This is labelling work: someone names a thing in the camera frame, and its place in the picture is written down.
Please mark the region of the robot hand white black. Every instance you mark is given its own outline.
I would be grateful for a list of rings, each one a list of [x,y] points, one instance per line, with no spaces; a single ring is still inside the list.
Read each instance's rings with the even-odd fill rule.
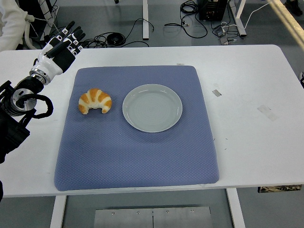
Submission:
[[[31,76],[41,77],[48,84],[55,76],[69,69],[84,48],[81,40],[85,33],[80,26],[71,32],[74,24],[71,21],[45,45],[30,71]]]

